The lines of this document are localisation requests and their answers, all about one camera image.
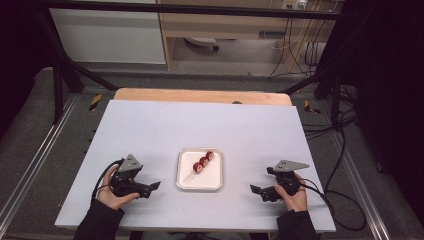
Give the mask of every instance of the table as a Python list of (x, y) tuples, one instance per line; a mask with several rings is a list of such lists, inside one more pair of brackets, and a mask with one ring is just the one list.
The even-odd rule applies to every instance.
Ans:
[[(190, 102), (201, 96), (200, 102)], [(254, 96), (274, 104), (280, 99), (281, 105), (264, 105), (260, 97), (254, 104)], [(224, 103), (233, 101), (249, 104)], [(290, 105), (288, 96), (274, 93), (119, 90), (109, 102), (55, 225), (76, 229), (101, 172), (131, 153), (144, 165), (135, 180), (161, 181), (161, 185), (149, 199), (124, 207), (122, 229), (275, 231), (275, 218), (286, 211), (284, 204), (264, 203), (250, 190), (250, 184), (273, 185), (275, 179), (266, 167), (282, 158), (307, 163), (309, 168), (297, 172), (322, 191), (297, 110)], [(176, 185), (178, 153), (184, 147), (213, 147), (222, 152), (224, 180), (219, 190), (187, 192)], [(309, 190), (308, 205), (318, 232), (335, 231), (327, 206)]]

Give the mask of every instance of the handheld controller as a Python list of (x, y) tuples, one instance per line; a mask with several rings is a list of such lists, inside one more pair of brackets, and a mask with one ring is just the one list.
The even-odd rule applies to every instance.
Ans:
[(143, 165), (133, 155), (129, 154), (118, 170), (112, 175), (110, 182), (112, 192), (117, 197), (137, 192), (140, 194), (140, 198), (149, 198), (152, 191), (159, 188), (160, 182), (150, 185), (135, 182), (134, 178), (142, 168)]
[[(294, 170), (307, 167), (309, 167), (308, 164), (281, 160), (274, 168), (268, 167), (266, 170), (268, 174), (275, 175), (277, 183), (282, 186), (290, 196), (293, 196), (300, 188), (300, 182)], [(275, 202), (282, 198), (280, 194), (275, 191), (273, 186), (261, 189), (260, 187), (250, 185), (250, 189), (253, 193), (261, 195), (264, 202)]]

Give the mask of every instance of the hand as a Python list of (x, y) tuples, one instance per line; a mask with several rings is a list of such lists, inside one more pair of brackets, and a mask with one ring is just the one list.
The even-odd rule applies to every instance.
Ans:
[(118, 210), (121, 208), (124, 204), (127, 204), (131, 202), (132, 200), (138, 198), (140, 194), (138, 193), (131, 193), (123, 197), (117, 197), (113, 192), (110, 190), (110, 176), (119, 168), (119, 165), (115, 165), (111, 167), (103, 177), (102, 187), (99, 189), (99, 193), (97, 194), (97, 200), (105, 204), (106, 206)]
[[(299, 179), (300, 183), (305, 185), (305, 181), (296, 174), (297, 179)], [(305, 187), (300, 186), (297, 193), (293, 196), (290, 196), (286, 190), (280, 186), (278, 183), (274, 185), (275, 191), (283, 197), (284, 202), (286, 203), (287, 210), (294, 210), (295, 212), (299, 211), (307, 211), (307, 201), (306, 201), (306, 189)]]

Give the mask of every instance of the gray floor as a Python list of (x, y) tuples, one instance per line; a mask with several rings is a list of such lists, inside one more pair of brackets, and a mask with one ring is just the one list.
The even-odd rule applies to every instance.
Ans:
[[(116, 71), (108, 68), (99, 75), (125, 87), (263, 92), (283, 90), (305, 77), (304, 74), (296, 74), (273, 79), (264, 78), (272, 72), (279, 59), (278, 51), (269, 47), (268, 43), (240, 40), (219, 40), (218, 43), (220, 50), (213, 52), (210, 49), (191, 46), (183, 40), (178, 41), (175, 65), (171, 70), (166, 70), (163, 66), (133, 65), (130, 70), (123, 70), (122, 66)], [(285, 73), (284, 67), (280, 66), (276, 73)], [(66, 198), (84, 159), (84, 152), (89, 148), (89, 139), (95, 134), (93, 130), (97, 128), (108, 100), (113, 97), (113, 92), (99, 89), (92, 81), (84, 79), (84, 82), (89, 86), (88, 91), (77, 97), (67, 124), (7, 229), (8, 239), (70, 239), (73, 234), (72, 231), (54, 226), (60, 211), (58, 205)], [(327, 121), (323, 114), (304, 110), (304, 100), (308, 100), (313, 108), (327, 104), (326, 101), (314, 100), (314, 88), (314, 85), (310, 85), (293, 94), (293, 104), (298, 107), (303, 124), (325, 125)], [(103, 97), (97, 109), (91, 112), (88, 108), (96, 91), (102, 91)], [(348, 108), (349, 106), (343, 105), (344, 110)], [(51, 72), (43, 71), (37, 76), (36, 86), (24, 108), (0, 140), (0, 206), (6, 204), (51, 128), (53, 109)], [(424, 239), (423, 227), (405, 202), (392, 177), (377, 172), (375, 159), (360, 126), (349, 125), (345, 132), (351, 157), (366, 183), (391, 239)], [(325, 183), (339, 156), (335, 139), (332, 134), (326, 134), (308, 143), (320, 180)], [(336, 172), (330, 189), (356, 198), (343, 165)], [(329, 198), (335, 205), (336, 217), (340, 221), (349, 226), (360, 224), (360, 212), (354, 205), (339, 197)], [(323, 234), (321, 239), (374, 239), (368, 226), (358, 232), (336, 226), (337, 232)], [(120, 232), (119, 235), (127, 239), (128, 233)]]

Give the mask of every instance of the wire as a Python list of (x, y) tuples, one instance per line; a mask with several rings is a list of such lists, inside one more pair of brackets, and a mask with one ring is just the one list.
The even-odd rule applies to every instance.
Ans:
[[(287, 27), (288, 26), (289, 26), (289, 19), (287, 18), (286, 28), (284, 29), (284, 32), (285, 33), (287, 32)], [(283, 46), (284, 46), (285, 42), (286, 42), (286, 35), (284, 34), (284, 37), (283, 37)], [(284, 48), (283, 48), (283, 51), (281, 51), (280, 60), (278, 60), (277, 66), (275, 66), (274, 71), (272, 71), (272, 73), (267, 77), (267, 79), (272, 78), (271, 77), (272, 74), (274, 74), (274, 72), (277, 70), (278, 66), (280, 66), (281, 60), (283, 59), (283, 55), (284, 55)]]
[[(364, 210), (362, 209), (362, 207), (359, 205), (359, 203), (355, 199), (347, 196), (346, 194), (343, 194), (343, 193), (340, 193), (340, 192), (337, 192), (337, 191), (333, 191), (333, 190), (327, 190), (327, 191), (324, 191), (324, 193), (321, 193), (318, 190), (318, 187), (317, 187), (317, 185), (314, 182), (312, 182), (311, 180), (308, 180), (308, 179), (302, 179), (302, 180), (308, 181), (308, 182), (312, 183), (315, 186), (315, 188), (313, 188), (313, 187), (310, 187), (310, 186), (308, 186), (306, 184), (302, 184), (302, 183), (300, 184), (302, 187), (305, 187), (307, 189), (310, 189), (310, 190), (316, 192), (321, 197), (321, 199), (325, 202), (325, 204), (327, 204), (328, 209), (330, 210), (330, 214), (333, 217), (334, 222), (336, 222), (337, 224), (339, 224), (343, 228), (345, 228), (347, 230), (350, 230), (350, 231), (361, 231), (361, 230), (363, 230), (366, 227), (367, 221), (366, 221), (365, 212), (364, 212)], [(339, 196), (342, 196), (342, 197), (348, 199), (349, 201), (351, 201), (360, 210), (361, 215), (362, 215), (362, 223), (361, 223), (361, 225), (359, 227), (350, 227), (350, 226), (347, 226), (346, 224), (342, 223), (340, 220), (338, 220), (335, 217), (336, 210), (335, 210), (334, 206), (331, 204), (330, 200), (328, 200), (328, 198), (327, 198), (327, 194), (328, 193), (336, 194), (336, 195), (339, 195)]]
[[(292, 30), (292, 28), (293, 28), (293, 18), (291, 18), (291, 19), (290, 19), (289, 42), (290, 42), (290, 36), (291, 36), (291, 30)], [(299, 68), (299, 70), (300, 70), (303, 74), (307, 75), (305, 72), (303, 72), (303, 71), (302, 71), (302, 68), (300, 67), (299, 62), (297, 62), (297, 59), (296, 59), (296, 57), (294, 56), (294, 54), (293, 54), (293, 52), (292, 52), (292, 50), (291, 50), (290, 45), (289, 45), (288, 47), (289, 47), (290, 55), (293, 57), (293, 59), (294, 59), (294, 61), (295, 61), (296, 65), (297, 65), (297, 67)]]
[[(342, 134), (342, 141), (343, 141), (343, 143), (342, 143), (342, 150), (341, 150), (340, 156), (339, 156), (339, 158), (337, 160), (337, 163), (336, 163), (335, 167), (333, 168), (333, 170), (332, 170), (332, 172), (330, 174), (330, 177), (327, 180), (327, 183), (326, 183), (326, 185), (324, 187), (324, 193), (321, 193), (318, 190), (318, 187), (316, 186), (316, 184), (313, 183), (312, 181), (308, 180), (308, 179), (304, 179), (304, 180), (305, 181), (308, 181), (308, 182), (311, 182), (315, 186), (315, 189), (312, 188), (312, 187), (309, 187), (307, 185), (304, 185), (304, 184), (301, 184), (301, 186), (303, 186), (305, 188), (308, 188), (308, 189), (310, 189), (310, 190), (312, 190), (312, 191), (314, 191), (314, 192), (316, 192), (316, 193), (318, 193), (320, 195), (320, 197), (327, 204), (327, 206), (328, 206), (328, 208), (329, 208), (329, 210), (331, 212), (331, 215), (332, 215), (332, 217), (334, 219), (334, 222), (336, 222), (337, 224), (339, 224), (340, 226), (342, 226), (343, 228), (345, 228), (347, 230), (350, 230), (350, 231), (361, 231), (361, 230), (363, 230), (366, 227), (367, 221), (366, 221), (365, 212), (362, 209), (362, 207), (360, 206), (360, 204), (355, 199), (347, 196), (346, 194), (343, 194), (343, 193), (340, 193), (340, 192), (337, 192), (337, 191), (329, 190), (328, 189), (328, 187), (330, 185), (330, 182), (331, 182), (332, 178), (334, 177), (334, 174), (335, 174), (336, 170), (338, 169), (338, 167), (339, 167), (339, 165), (341, 163), (341, 160), (343, 159), (343, 155), (344, 155), (344, 151), (345, 151), (345, 147), (346, 147), (346, 138), (345, 138), (345, 134), (344, 134), (344, 131), (343, 131), (343, 127), (344, 126), (347, 126), (348, 124), (350, 124), (350, 123), (352, 123), (354, 121), (356, 121), (356, 115), (353, 115), (353, 116), (350, 116), (350, 117), (345, 118), (345, 115), (348, 114), (348, 113), (350, 113), (350, 112), (352, 112), (352, 111), (354, 111), (354, 109), (350, 109), (348, 111), (345, 111), (342, 114), (342, 116), (341, 116), (341, 118), (339, 120), (339, 122), (340, 122), (340, 124), (339, 124), (340, 125), (340, 132)], [(328, 125), (315, 125), (315, 126), (319, 126), (319, 127), (324, 126), (325, 128), (323, 128), (323, 129), (304, 129), (305, 132), (312, 132), (312, 134), (319, 133), (319, 135), (314, 136), (313, 138), (316, 138), (318, 136), (321, 136), (321, 135), (323, 135), (325, 133), (328, 133), (328, 132), (334, 130), (334, 127), (333, 127), (332, 124), (328, 124)], [(360, 212), (361, 212), (361, 215), (362, 215), (362, 223), (361, 223), (361, 225), (359, 227), (351, 227), (351, 226), (347, 226), (346, 224), (344, 224), (340, 220), (338, 220), (335, 217), (336, 211), (335, 211), (334, 207), (332, 206), (331, 202), (327, 198), (327, 195), (328, 194), (336, 194), (336, 195), (339, 195), (339, 196), (341, 196), (341, 197), (343, 197), (343, 198), (351, 201), (360, 210)]]
[(102, 187), (99, 187), (99, 188), (98, 188), (98, 186), (99, 186), (100, 182), (102, 181), (103, 177), (105, 176), (105, 174), (106, 174), (106, 172), (109, 170), (109, 168), (111, 168), (111, 167), (112, 167), (113, 165), (115, 165), (115, 164), (119, 164), (119, 165), (121, 165), (123, 162), (124, 162), (124, 159), (121, 159), (121, 160), (115, 161), (115, 162), (113, 162), (113, 163), (109, 164), (109, 166), (107, 166), (107, 168), (103, 171), (102, 175), (100, 175), (100, 178), (97, 180), (97, 183), (96, 183), (96, 186), (94, 187), (93, 193), (91, 194), (91, 204), (93, 204), (94, 199), (96, 199), (97, 190), (103, 187), (103, 186), (102, 186)]

